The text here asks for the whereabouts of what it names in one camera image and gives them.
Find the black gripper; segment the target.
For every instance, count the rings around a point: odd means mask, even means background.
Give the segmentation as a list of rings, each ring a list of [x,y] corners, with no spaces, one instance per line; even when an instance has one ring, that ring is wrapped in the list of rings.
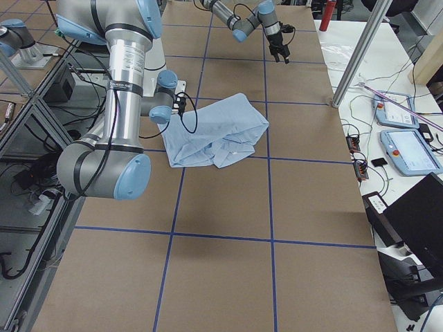
[[[174,100],[174,103],[172,106],[173,114],[178,114],[180,116],[183,115],[183,113],[186,110],[186,105],[187,105],[186,99],[187,99],[187,97],[184,92],[180,92],[175,95],[175,100]]]
[[[293,36],[288,44],[284,44],[283,34],[292,33]],[[295,27],[290,24],[273,24],[265,28],[265,35],[269,43],[269,50],[276,63],[280,62],[279,56],[284,58],[285,64],[290,62],[288,45],[295,37]]]

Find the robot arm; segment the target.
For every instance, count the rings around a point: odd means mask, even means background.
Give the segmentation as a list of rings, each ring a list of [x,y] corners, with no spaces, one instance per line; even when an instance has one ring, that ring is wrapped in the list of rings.
[[[226,27],[232,31],[233,37],[242,43],[246,38],[259,26],[262,27],[265,37],[269,43],[270,54],[276,62],[280,61],[280,57],[285,64],[289,63],[289,44],[284,43],[283,35],[292,33],[295,36],[295,27],[290,24],[283,24],[275,11],[275,4],[272,1],[262,1],[254,9],[245,7],[250,12],[246,18],[241,18],[235,13],[235,8],[230,9],[222,1],[199,1],[201,10],[213,13]]]
[[[108,48],[102,119],[68,145],[57,162],[63,188],[76,196],[138,198],[151,161],[139,141],[140,119],[166,125],[179,82],[165,66],[159,6],[155,1],[61,1],[63,35]]]

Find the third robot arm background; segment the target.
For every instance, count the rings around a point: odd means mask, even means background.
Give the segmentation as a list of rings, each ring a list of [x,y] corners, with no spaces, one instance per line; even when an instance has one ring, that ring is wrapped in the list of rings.
[[[26,50],[35,45],[35,39],[25,23],[20,19],[7,19],[1,22],[1,52],[12,57],[18,50]]]

